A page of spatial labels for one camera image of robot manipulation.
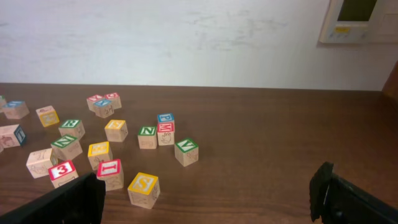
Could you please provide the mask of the green R block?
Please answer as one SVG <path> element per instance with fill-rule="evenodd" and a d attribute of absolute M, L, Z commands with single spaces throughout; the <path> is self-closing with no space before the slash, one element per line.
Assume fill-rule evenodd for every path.
<path fill-rule="evenodd" d="M 67 119 L 58 128 L 62 136 L 69 134 L 79 140 L 85 135 L 85 129 L 82 120 Z"/>

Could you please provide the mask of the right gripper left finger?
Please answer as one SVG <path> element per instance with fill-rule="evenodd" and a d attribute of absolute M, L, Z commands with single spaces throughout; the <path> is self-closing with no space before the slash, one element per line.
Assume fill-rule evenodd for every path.
<path fill-rule="evenodd" d="M 105 195 L 105 181 L 91 172 L 1 215 L 1 223 L 101 223 Z"/>

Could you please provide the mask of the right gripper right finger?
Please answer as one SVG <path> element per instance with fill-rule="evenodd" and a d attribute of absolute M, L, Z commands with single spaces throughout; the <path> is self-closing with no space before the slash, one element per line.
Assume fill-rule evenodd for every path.
<path fill-rule="evenodd" d="M 310 217 L 323 224 L 397 224 L 397 210 L 333 172 L 324 162 L 311 178 Z"/>

